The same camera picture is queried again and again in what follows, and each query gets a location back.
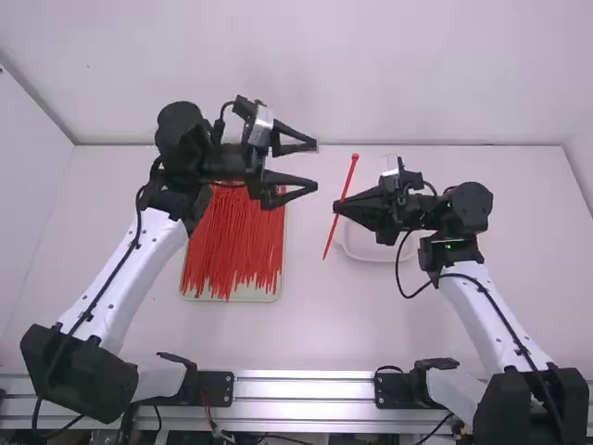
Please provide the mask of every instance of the white table surface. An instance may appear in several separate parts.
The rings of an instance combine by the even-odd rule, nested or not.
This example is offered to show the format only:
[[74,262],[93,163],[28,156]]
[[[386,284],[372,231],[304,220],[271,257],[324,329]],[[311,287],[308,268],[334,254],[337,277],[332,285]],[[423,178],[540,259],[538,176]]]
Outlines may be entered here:
[[[478,181],[494,193],[480,249],[498,290],[559,365],[593,377],[593,222],[557,146],[323,146],[317,155],[270,166],[320,183],[288,208],[284,293],[274,303],[188,302],[179,297],[181,250],[162,271],[130,326],[124,352],[165,350],[204,367],[232,369],[404,368],[426,357],[458,359],[483,373],[473,344],[441,295],[404,300],[393,264],[322,252],[350,155],[360,153],[351,193],[376,183],[382,155],[400,154],[439,190]],[[0,363],[22,364],[31,323],[51,325],[86,288],[120,241],[144,183],[153,147],[78,147],[44,240],[0,343]],[[426,279],[402,266],[404,287]]]

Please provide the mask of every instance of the black bracket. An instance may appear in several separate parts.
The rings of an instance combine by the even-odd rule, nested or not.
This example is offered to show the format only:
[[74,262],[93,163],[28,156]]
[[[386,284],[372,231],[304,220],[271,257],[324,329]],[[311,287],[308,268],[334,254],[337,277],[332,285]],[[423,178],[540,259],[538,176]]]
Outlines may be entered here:
[[143,405],[182,405],[228,408],[233,404],[234,374],[230,371],[200,371],[197,365],[168,352],[157,354],[165,360],[182,363],[187,368],[182,387],[172,397],[142,400]]
[[374,404],[380,410],[422,408],[411,390],[407,374],[375,373]]
[[450,358],[418,360],[407,374],[396,366],[381,366],[373,377],[374,403],[380,410],[442,408],[428,395],[426,371],[458,366],[459,362]]

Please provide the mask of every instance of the robotic arm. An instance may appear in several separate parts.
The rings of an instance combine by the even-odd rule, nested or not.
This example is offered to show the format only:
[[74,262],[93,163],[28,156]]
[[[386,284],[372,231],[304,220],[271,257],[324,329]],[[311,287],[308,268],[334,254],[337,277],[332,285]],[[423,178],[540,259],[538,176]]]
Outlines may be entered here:
[[[239,144],[221,142],[223,112],[230,105],[245,121]],[[280,134],[301,144],[282,145]],[[192,103],[167,105],[158,115],[155,142],[159,156],[136,195],[135,219],[112,257],[53,327],[34,324],[20,342],[38,396],[37,414],[47,400],[111,423],[134,401],[201,401],[194,363],[167,353],[149,363],[118,357],[132,318],[159,271],[204,215],[208,184],[243,184],[263,210],[317,190],[314,181],[265,168],[270,148],[277,157],[316,151],[317,141],[276,120],[263,103],[240,95],[225,104],[214,126]],[[278,194],[283,185],[300,188]]]
[[[426,185],[432,195],[410,193]],[[576,369],[559,368],[527,335],[496,290],[478,248],[477,235],[488,227],[492,204],[492,193],[478,183],[449,187],[438,195],[420,172],[406,171],[398,158],[395,171],[382,175],[376,187],[336,201],[334,212],[375,232],[378,244],[393,246],[402,232],[435,231],[421,238],[418,249],[420,267],[430,280],[405,295],[398,253],[397,285],[407,299],[430,285],[439,288],[491,377],[487,385],[479,382],[456,369],[459,363],[452,359],[419,361],[406,379],[417,401],[449,408],[477,444],[583,444],[587,382]]]

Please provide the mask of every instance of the wire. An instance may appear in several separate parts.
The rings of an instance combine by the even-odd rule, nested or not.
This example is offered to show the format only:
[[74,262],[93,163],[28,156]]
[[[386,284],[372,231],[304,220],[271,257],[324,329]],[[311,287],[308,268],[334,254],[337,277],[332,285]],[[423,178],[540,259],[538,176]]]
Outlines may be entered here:
[[65,431],[69,430],[70,428],[72,428],[75,424],[78,424],[83,418],[84,418],[84,414],[80,414],[77,417],[74,417],[73,420],[69,421],[67,424],[65,424],[60,429],[57,429],[56,431],[52,431],[52,432],[47,433],[45,435],[40,435],[39,437],[41,439],[47,439],[47,440],[56,438],[57,436],[59,436],[63,432],[65,432]]
[[[115,276],[118,274],[118,272],[120,271],[123,264],[126,262],[126,260],[128,260],[128,258],[130,258],[130,255],[132,255],[132,252],[140,246],[139,240],[140,240],[140,234],[142,233],[142,215],[140,213],[140,198],[142,197],[142,194],[144,193],[144,191],[145,191],[145,185],[140,187],[140,189],[136,192],[136,197],[134,200],[134,207],[136,210],[136,233],[134,235],[132,243],[130,243],[130,245],[128,246],[128,249],[121,257],[120,262],[118,262],[118,264],[115,266],[115,268],[113,269],[113,271],[107,278],[106,282],[103,284],[101,289],[99,289],[99,292],[96,294],[95,298],[91,301],[91,303],[86,308],[86,310],[84,310],[84,312],[78,318],[76,323],[74,323],[72,328],[68,331],[66,336],[60,342],[59,346],[57,347],[57,351],[54,354],[54,358],[50,362],[49,366],[47,367],[47,372],[45,373],[45,376],[44,376],[46,385],[49,384],[52,374],[55,372],[55,370],[57,368],[57,364],[59,363],[60,359],[62,358],[62,355],[64,355],[64,351],[66,350],[66,347],[68,346],[69,341],[71,340],[71,338],[74,335],[74,333],[76,332],[76,330],[82,325],[82,323],[84,323],[86,320],[88,320],[88,318],[91,316],[91,312],[96,307],[96,305],[99,302],[99,300],[101,299],[101,297],[103,297],[103,294],[105,294],[105,292],[107,291],[107,288],[109,287],[109,285],[111,284],[111,282],[113,281]],[[43,399],[41,397],[38,397],[37,402],[35,402],[35,407],[33,408],[33,413],[32,413],[32,418],[31,418],[31,432],[32,432],[32,435],[34,438],[39,437],[38,423],[39,423],[39,412],[41,411],[42,402],[43,402]],[[56,436],[58,434],[63,433],[64,431],[68,430],[72,425],[67,424],[67,425],[63,426],[62,428],[60,428],[57,431]]]
[[[403,239],[401,244],[399,245],[399,248],[397,249],[397,254],[396,254],[396,283],[397,283],[397,289],[399,290],[399,293],[401,294],[401,296],[404,299],[413,299],[414,297],[416,297],[418,294],[420,294],[422,291],[424,291],[427,287],[429,287],[432,283],[433,280],[428,280],[426,283],[424,283],[422,286],[420,286],[416,291],[414,291],[413,293],[406,295],[401,287],[401,282],[399,280],[399,256],[401,253],[401,248],[404,245],[404,243],[406,242],[406,239],[408,238],[408,236],[410,236],[410,234],[413,231],[410,230],[409,232],[407,232]],[[492,298],[492,296],[490,295],[490,293],[488,292],[488,289],[486,289],[484,287],[484,285],[482,285],[482,283],[480,283],[478,280],[476,280],[475,278],[466,275],[465,273],[441,273],[436,277],[439,281],[442,278],[461,278],[464,280],[467,280],[471,283],[473,283],[474,285],[477,286],[478,288],[478,292],[484,294],[486,296],[486,298],[488,299],[488,301],[490,302],[490,304],[492,305],[494,311],[497,313],[498,317],[500,318],[500,321],[505,325],[505,327],[507,328],[507,330],[509,331],[509,334],[512,337],[512,340],[514,341],[514,343],[517,345],[517,347],[519,348],[519,352],[521,352],[521,355],[524,356],[525,360],[527,361],[527,364],[529,365],[529,367],[531,368],[537,383],[540,385],[542,393],[543,393],[543,399],[544,399],[544,404],[547,406],[550,415],[552,416],[552,419],[554,420],[554,423],[556,424],[556,427],[558,428],[558,432],[560,434],[561,437],[561,442],[562,443],[566,443],[566,438],[564,436],[564,428],[562,425],[562,421],[561,421],[561,417],[560,417],[560,412],[558,411],[558,407],[556,406],[556,403],[554,403],[553,398],[551,397],[551,394],[549,393],[549,389],[546,386],[546,382],[544,381],[544,377],[542,376],[541,372],[537,369],[536,364],[534,363],[533,359],[531,358],[530,354],[529,354],[529,350],[527,350],[527,348],[525,347],[525,345],[523,344],[523,342],[521,341],[521,339],[519,338],[519,336],[517,336],[517,333],[514,331],[514,329],[512,328],[511,324],[509,323],[509,320],[507,320],[507,317],[504,315],[504,313],[500,310],[500,307],[498,306],[498,304],[494,301],[494,299]]]
[[158,419],[158,430],[157,430],[157,435],[158,435],[158,433],[160,433],[160,430],[163,429],[163,418],[160,416],[160,412],[158,411],[157,405],[152,405],[152,407],[155,409],[155,414],[157,415],[157,419]]
[[305,440],[288,438],[287,436],[277,436],[275,434],[268,434],[268,433],[264,433],[264,435],[261,437],[252,436],[252,435],[247,435],[247,436],[252,439],[258,440],[257,442],[249,443],[248,445],[257,445],[258,443],[261,443],[261,441],[263,441],[264,439],[279,439],[279,440],[285,440],[286,442],[297,443],[299,445],[313,445],[311,442],[306,442]]
[[436,188],[434,185],[430,184],[428,181],[423,181],[423,184],[425,187],[430,188],[430,191],[433,192],[433,195],[438,196],[438,192],[436,191]]
[[225,102],[224,104],[222,104],[220,119],[224,118],[224,111],[231,105],[234,105],[234,100],[229,100],[228,102]]
[[420,286],[415,292],[412,292],[411,294],[407,295],[404,292],[404,289],[401,287],[401,281],[399,280],[399,257],[401,256],[401,250],[404,247],[404,244],[406,244],[406,240],[408,239],[408,237],[411,235],[411,233],[413,232],[413,230],[410,230],[409,232],[407,232],[404,237],[401,239],[401,243],[399,243],[399,246],[397,247],[397,253],[396,253],[396,284],[397,284],[397,290],[399,290],[399,293],[401,294],[401,296],[404,299],[413,299],[414,297],[416,297],[418,294],[420,294],[423,290],[425,290],[427,287],[429,287],[432,284],[432,281],[428,281],[426,283],[424,283],[422,286]]
[[452,416],[453,416],[453,413],[447,414],[443,420],[441,420],[438,424],[436,424],[435,429],[433,429],[430,433],[428,433],[422,439],[418,440],[413,445],[422,445],[423,443],[425,443],[425,441],[427,441],[429,438],[431,438],[432,436],[434,436],[436,434],[436,431],[438,431],[440,429],[440,427],[442,425],[444,425],[446,423],[446,421],[448,419],[450,419]]

